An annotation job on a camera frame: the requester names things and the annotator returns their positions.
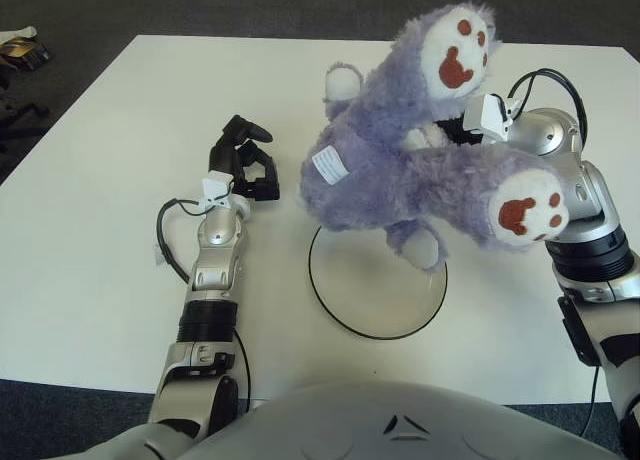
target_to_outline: stuffed animal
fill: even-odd
[[[429,216],[507,250],[565,227],[561,185],[543,160],[503,144],[456,145],[434,124],[463,113],[497,45],[491,10],[453,5],[409,21],[366,81],[352,65],[329,69],[330,123],[300,189],[322,226],[384,228],[391,249],[426,271],[447,255]]]

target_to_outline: label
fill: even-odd
[[[349,175],[349,171],[344,168],[340,160],[340,155],[331,145],[320,150],[311,157],[311,160],[329,185],[335,185]]]

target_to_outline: gray carpet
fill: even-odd
[[[0,30],[34,25],[54,56],[36,72],[8,75],[17,103],[36,100],[51,109],[47,120],[30,116],[16,126],[55,122],[137,34],[383,40],[409,17],[459,1],[0,0]],[[640,58],[640,0],[475,1],[496,9],[504,41],[615,45]],[[9,153],[0,154],[0,181],[35,143],[9,142]],[[149,405],[148,395],[0,381],[0,458],[85,449],[144,421]],[[518,409],[573,432],[587,412],[586,405]],[[598,405],[588,438],[619,451],[615,432],[611,406]]]

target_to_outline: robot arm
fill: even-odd
[[[621,441],[629,456],[637,458],[640,258],[629,248],[602,174],[581,158],[580,125],[561,110],[520,114],[518,101],[501,102],[492,95],[475,99],[465,112],[464,128],[483,134],[483,143],[506,142],[540,155],[562,177],[570,221],[545,244],[563,291],[558,300],[563,323],[578,358],[603,368]]]
[[[248,140],[270,142],[271,135],[238,115],[223,132],[202,182],[198,203],[206,217],[198,228],[200,253],[189,276],[178,338],[169,348],[149,414],[150,423],[169,425],[194,442],[236,418],[238,385],[226,373],[235,361],[235,287],[247,237],[247,197],[279,198],[273,160]],[[265,178],[248,182],[244,167],[254,161],[265,166]]]

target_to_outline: teddy bear paw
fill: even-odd
[[[325,79],[325,94],[329,102],[351,100],[360,94],[362,75],[347,64],[336,64],[329,69]]]
[[[495,237],[509,245],[550,240],[569,221],[560,182],[541,169],[510,176],[489,200],[489,221]]]
[[[422,73],[433,98],[459,98],[484,78],[489,55],[489,28],[475,12],[457,7],[425,35]]]
[[[400,249],[400,256],[419,270],[433,268],[439,260],[438,240],[424,228],[416,230]]]
[[[449,137],[438,125],[430,123],[423,128],[414,128],[407,132],[401,147],[405,152],[421,148],[439,148],[449,144]]]

